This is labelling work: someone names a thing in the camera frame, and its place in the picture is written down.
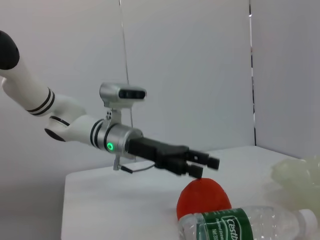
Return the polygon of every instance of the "water bottle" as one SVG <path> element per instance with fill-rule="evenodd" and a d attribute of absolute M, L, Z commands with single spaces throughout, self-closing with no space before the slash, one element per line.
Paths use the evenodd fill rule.
<path fill-rule="evenodd" d="M 290 212 L 270 206 L 188 214 L 179 221 L 180 240 L 294 240 L 317 229 L 309 209 Z"/>

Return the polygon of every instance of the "table surface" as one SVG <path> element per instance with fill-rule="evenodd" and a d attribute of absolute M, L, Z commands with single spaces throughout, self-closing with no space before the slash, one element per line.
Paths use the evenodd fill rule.
<path fill-rule="evenodd" d="M 220 168 L 205 168 L 203 177 L 217 181 L 234 208 L 294 208 L 290 196 L 270 178 L 271 167 L 288 156 L 256 146 L 209 153 L 220 158 Z M 61 239 L 177 240 L 176 205 L 192 180 L 155 168 L 134 174 L 112 167 L 71 173 L 65 179 Z"/>

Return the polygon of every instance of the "white wall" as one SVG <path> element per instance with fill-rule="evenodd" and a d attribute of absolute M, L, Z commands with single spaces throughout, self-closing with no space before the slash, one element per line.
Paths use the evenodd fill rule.
<path fill-rule="evenodd" d="M 148 91 L 134 107 L 135 127 L 201 150 L 253 145 L 247 1 L 122 3 L 129 81 Z M 126 82 L 120 26 L 117 0 L 5 0 L 0 8 L 0 29 L 31 72 L 98 117 L 101 82 Z M 3 239 L 59 239 L 66 174 L 113 162 L 92 147 L 50 139 L 45 124 L 0 91 Z"/>
<path fill-rule="evenodd" d="M 252 0 L 257 145 L 320 154 L 320 1 Z"/>
<path fill-rule="evenodd" d="M 248 0 L 125 0 L 133 111 L 145 135 L 199 150 L 254 144 Z"/>

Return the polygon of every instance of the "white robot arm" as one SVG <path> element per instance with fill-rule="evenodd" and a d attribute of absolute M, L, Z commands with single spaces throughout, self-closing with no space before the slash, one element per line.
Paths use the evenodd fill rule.
<path fill-rule="evenodd" d="M 46 133 L 58 141 L 78 141 L 116 155 L 114 170 L 134 171 L 120 165 L 120 157 L 139 156 L 155 162 L 155 167 L 176 175 L 201 178 L 203 169 L 187 161 L 217 170 L 219 159 L 187 146 L 173 146 L 143 137 L 136 128 L 121 123 L 121 109 L 144 101 L 147 92 L 127 84 L 103 83 L 100 97 L 108 108 L 105 119 L 87 115 L 79 103 L 68 96 L 55 94 L 29 73 L 12 38 L 0 31 L 0 76 L 5 93 L 34 116 L 51 114 Z"/>

